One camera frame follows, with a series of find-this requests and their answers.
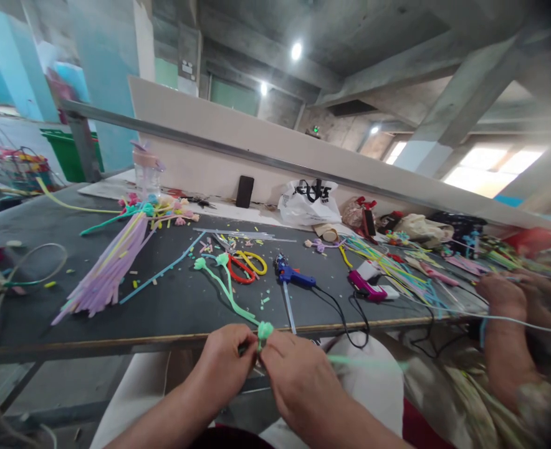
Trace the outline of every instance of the pink glue gun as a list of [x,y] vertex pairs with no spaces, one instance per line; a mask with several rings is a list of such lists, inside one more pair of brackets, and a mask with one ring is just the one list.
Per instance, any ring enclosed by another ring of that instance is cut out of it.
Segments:
[[372,286],[368,282],[379,273],[379,270],[371,261],[365,261],[358,269],[348,274],[348,281],[359,291],[365,293],[367,301],[382,302],[388,297],[388,293],[380,286]]

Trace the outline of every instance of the blue glue gun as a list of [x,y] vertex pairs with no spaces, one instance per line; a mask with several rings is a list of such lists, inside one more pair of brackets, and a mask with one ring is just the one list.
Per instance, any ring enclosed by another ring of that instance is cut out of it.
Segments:
[[275,273],[277,274],[280,282],[292,282],[293,284],[300,285],[303,287],[315,287],[317,281],[311,276],[305,276],[304,274],[299,273],[298,271],[290,268],[288,265],[288,260],[284,257],[282,253],[274,260]]

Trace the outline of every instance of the white partition wall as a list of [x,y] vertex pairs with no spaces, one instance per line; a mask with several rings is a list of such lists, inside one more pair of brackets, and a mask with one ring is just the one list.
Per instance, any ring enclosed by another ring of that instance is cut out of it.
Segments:
[[[365,195],[377,199],[377,214],[440,209],[480,216],[501,228],[551,229],[551,221],[498,201],[153,82],[130,77],[130,90],[135,115],[140,120],[393,192],[373,194],[340,186],[335,194],[339,205],[353,196]],[[162,184],[172,188],[234,198],[240,175],[246,175],[255,178],[253,201],[276,204],[283,185],[306,178],[293,171],[151,135],[142,134],[141,139],[151,143],[150,150],[167,166]],[[402,200],[394,198],[395,194]]]

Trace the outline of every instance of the black cable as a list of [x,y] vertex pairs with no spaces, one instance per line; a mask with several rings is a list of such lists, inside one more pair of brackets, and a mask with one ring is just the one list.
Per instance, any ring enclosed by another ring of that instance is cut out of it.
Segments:
[[453,339],[448,340],[446,343],[444,343],[437,351],[436,351],[436,359],[439,357],[439,355],[442,353],[444,349],[446,349],[448,346],[450,346],[453,343],[456,343],[458,340],[460,340],[463,337],[468,336],[469,334],[465,332],[464,334],[461,334],[459,336],[454,337]]
[[457,285],[458,288],[462,289],[462,290],[465,290],[466,292],[468,293],[471,293],[474,297],[476,297],[478,300],[480,300],[481,302],[483,302],[486,306],[489,306],[489,302],[487,302],[484,298],[482,298],[481,296],[479,296],[477,293],[473,293],[471,290],[469,290],[468,288],[465,288],[463,287],[462,285]]
[[[389,276],[387,274],[382,274],[382,276],[394,279],[395,281],[398,282],[397,279],[395,279],[392,276]],[[458,285],[457,287],[460,287],[461,289],[471,293],[472,295],[477,296],[477,298],[479,298],[480,300],[482,300],[483,302],[488,304],[483,298],[479,297],[479,295],[477,295],[477,294],[473,293],[472,291],[464,288],[463,286]],[[421,300],[421,298],[419,298],[411,289],[407,288],[407,290],[409,290],[409,292],[415,297],[415,299],[417,299],[419,301]],[[456,336],[455,338],[452,338],[451,340],[444,343],[439,349],[436,349],[436,346],[434,345],[433,341],[431,340],[431,331],[433,330],[433,326],[435,324],[436,318],[435,318],[435,315],[433,314],[433,311],[430,308],[427,307],[427,311],[431,315],[431,321],[429,322],[429,326],[427,328],[427,333],[425,334],[425,336],[423,338],[416,339],[416,340],[409,340],[409,343],[410,343],[411,346],[414,346],[415,348],[419,349],[422,353],[427,355],[430,359],[437,359],[444,349],[446,349],[448,346],[455,343],[456,341],[460,340],[461,338],[467,336],[467,333],[464,333],[464,334],[461,334],[459,336]],[[429,343],[431,344],[431,347],[433,348],[434,355],[429,354],[426,350],[424,350],[421,346],[419,346],[417,344],[417,343],[421,343],[421,342],[424,342],[424,341],[427,341],[427,340],[430,340]]]
[[[321,293],[324,293],[326,294],[327,296],[329,296],[332,301],[334,302],[334,304],[336,304],[336,307],[337,307],[337,312],[338,312],[338,315],[340,315],[340,318],[342,320],[342,325],[344,326],[344,332],[346,333],[346,336],[348,337],[348,340],[350,341],[350,344],[352,346],[354,346],[355,348],[357,349],[363,349],[365,346],[367,346],[367,343],[369,341],[369,331],[370,331],[370,328],[369,328],[369,321],[367,320],[367,317],[365,315],[365,313],[363,312],[363,309],[361,308],[361,305],[358,303],[357,301],[357,306],[358,306],[358,309],[360,309],[360,312],[359,314],[361,315],[361,317],[363,318],[363,320],[365,321],[365,325],[367,327],[367,333],[365,335],[365,343],[363,343],[362,345],[357,345],[356,343],[354,343],[354,341],[352,341],[352,338],[350,338],[350,333],[348,332],[348,326],[346,324],[346,318],[344,317],[344,312],[342,311],[342,308],[340,307],[340,303],[338,302],[337,299],[335,299],[331,294],[329,294],[327,291],[323,290],[321,287],[319,286],[315,286],[313,287],[315,290],[318,290],[320,291]],[[329,304],[330,306],[332,306],[328,301],[326,301],[324,298],[322,298],[321,296],[319,296],[319,294],[313,289],[311,289],[311,291],[319,298],[321,299],[322,301],[326,302],[327,304]]]
[[[388,274],[382,274],[382,276],[385,276],[386,278],[394,279],[396,282],[399,282],[399,280],[395,279],[393,276],[390,276]],[[418,301],[421,300],[421,298],[418,297],[410,288],[407,288],[407,290],[409,290],[409,292],[415,297],[415,299],[417,299]],[[417,343],[429,340],[431,338],[431,330],[433,329],[433,325],[436,321],[436,317],[433,314],[433,312],[431,311],[431,309],[428,308],[428,307],[426,307],[426,308],[427,308],[427,311],[429,312],[429,314],[431,315],[431,321],[429,322],[429,326],[427,327],[427,333],[421,339],[409,340],[408,342],[411,346],[414,346],[415,348],[419,349],[422,353],[427,355],[430,359],[435,359],[436,358],[435,355],[430,355],[426,350],[424,350],[421,346],[419,346],[417,344]],[[433,341],[430,341],[429,343],[431,344],[431,347],[434,350],[434,354],[437,354],[438,350],[436,349],[436,346],[433,344]]]

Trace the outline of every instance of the ceiling light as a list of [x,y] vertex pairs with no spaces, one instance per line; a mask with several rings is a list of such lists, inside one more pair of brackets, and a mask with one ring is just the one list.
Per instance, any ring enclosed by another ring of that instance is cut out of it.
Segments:
[[300,43],[297,42],[292,46],[292,59],[299,60],[301,53],[302,53],[302,45],[300,45]]

